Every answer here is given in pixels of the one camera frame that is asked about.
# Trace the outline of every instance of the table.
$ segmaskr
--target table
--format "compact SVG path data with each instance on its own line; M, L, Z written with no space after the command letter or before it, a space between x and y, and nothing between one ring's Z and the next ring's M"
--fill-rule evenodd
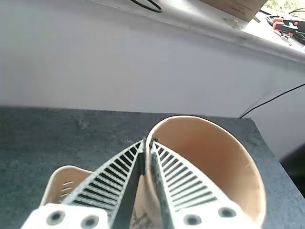
M52 172L63 165L95 170L173 114L0 108L0 225L18 229L37 208ZM231 132L264 182L264 229L305 228L305 199L251 119L206 117Z

